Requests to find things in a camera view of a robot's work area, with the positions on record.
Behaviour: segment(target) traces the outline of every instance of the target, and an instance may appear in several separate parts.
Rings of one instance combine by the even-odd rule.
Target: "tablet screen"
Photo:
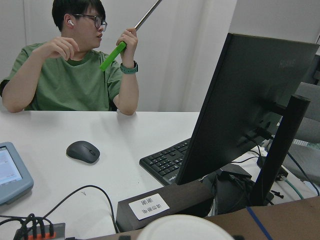
[[[0,187],[19,180],[22,180],[21,174],[7,147],[0,147]]]

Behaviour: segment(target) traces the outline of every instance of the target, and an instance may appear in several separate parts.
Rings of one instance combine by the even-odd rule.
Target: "dark gray device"
[[[0,143],[0,205],[26,194],[34,180],[11,142]]]
[[[66,149],[66,155],[73,159],[93,164],[98,160],[100,151],[87,141],[76,141]]]

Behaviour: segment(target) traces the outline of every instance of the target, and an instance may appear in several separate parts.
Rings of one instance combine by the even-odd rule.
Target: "monitor stand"
[[[256,182],[250,180],[250,174],[243,169],[232,167],[226,171],[211,173],[214,188],[214,213],[225,214],[245,208],[246,206],[265,206],[273,198],[271,187],[276,180],[282,163],[288,153],[300,123],[306,113],[310,100],[292,95],[287,107],[274,105],[272,112],[282,115],[265,162]]]

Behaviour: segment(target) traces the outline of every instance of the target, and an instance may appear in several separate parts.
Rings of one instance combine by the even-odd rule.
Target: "ear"
[[[63,22],[67,28],[73,29],[75,27],[75,17],[66,13],[63,18]]]

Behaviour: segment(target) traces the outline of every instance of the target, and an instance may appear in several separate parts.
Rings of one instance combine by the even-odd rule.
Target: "green t-shirt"
[[[1,90],[42,44],[22,49],[9,77],[1,83]],[[112,101],[119,94],[122,72],[116,61],[101,71],[99,66],[106,57],[103,52],[91,50],[81,61],[48,58],[42,65],[34,98],[25,110],[111,111]]]

